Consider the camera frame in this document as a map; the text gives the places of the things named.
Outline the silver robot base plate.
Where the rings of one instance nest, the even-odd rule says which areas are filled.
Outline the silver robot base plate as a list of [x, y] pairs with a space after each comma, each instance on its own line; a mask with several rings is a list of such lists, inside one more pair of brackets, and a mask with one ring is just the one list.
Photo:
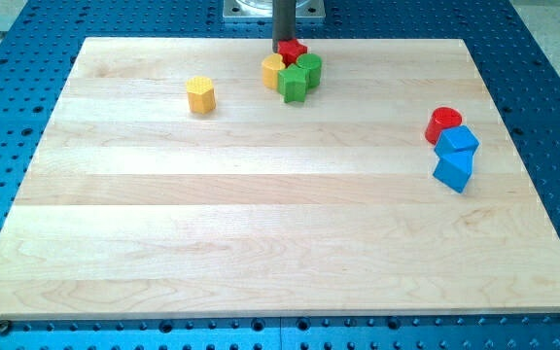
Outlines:
[[[271, 19], [272, 6], [272, 0], [224, 0], [223, 18], [234, 21]], [[325, 1], [296, 0], [296, 17], [323, 20], [326, 17]]]

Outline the dark cylindrical robot arm tool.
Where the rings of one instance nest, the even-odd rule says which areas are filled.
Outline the dark cylindrical robot arm tool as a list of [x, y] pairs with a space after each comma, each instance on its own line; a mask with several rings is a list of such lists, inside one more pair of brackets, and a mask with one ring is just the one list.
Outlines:
[[278, 52], [281, 41], [296, 36], [296, 0], [272, 1], [272, 50]]

